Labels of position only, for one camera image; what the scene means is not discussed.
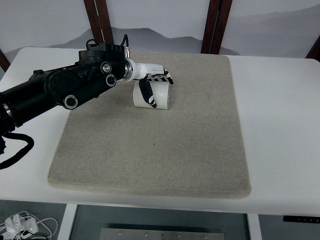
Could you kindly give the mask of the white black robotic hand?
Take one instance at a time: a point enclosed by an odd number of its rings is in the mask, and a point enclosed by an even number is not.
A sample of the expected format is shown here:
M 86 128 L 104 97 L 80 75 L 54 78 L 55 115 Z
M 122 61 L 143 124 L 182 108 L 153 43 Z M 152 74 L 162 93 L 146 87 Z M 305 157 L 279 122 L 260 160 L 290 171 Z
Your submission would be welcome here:
M 170 73 L 165 70 L 162 65 L 153 63 L 136 63 L 130 58 L 126 59 L 124 77 L 121 81 L 138 81 L 142 97 L 146 103 L 152 106 L 151 109 L 156 109 L 157 104 L 154 99 L 150 81 L 169 82 L 169 85 L 174 83 Z

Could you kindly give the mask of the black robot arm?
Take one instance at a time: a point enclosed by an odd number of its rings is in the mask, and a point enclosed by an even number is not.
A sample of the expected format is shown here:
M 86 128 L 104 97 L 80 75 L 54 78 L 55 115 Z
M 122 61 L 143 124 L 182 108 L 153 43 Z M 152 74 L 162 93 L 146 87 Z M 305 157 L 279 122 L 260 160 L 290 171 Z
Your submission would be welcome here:
M 14 131 L 56 106 L 73 110 L 113 88 L 128 72 L 128 45 L 127 35 L 120 45 L 90 39 L 75 64 L 34 70 L 28 81 L 1 92 L 0 134 Z

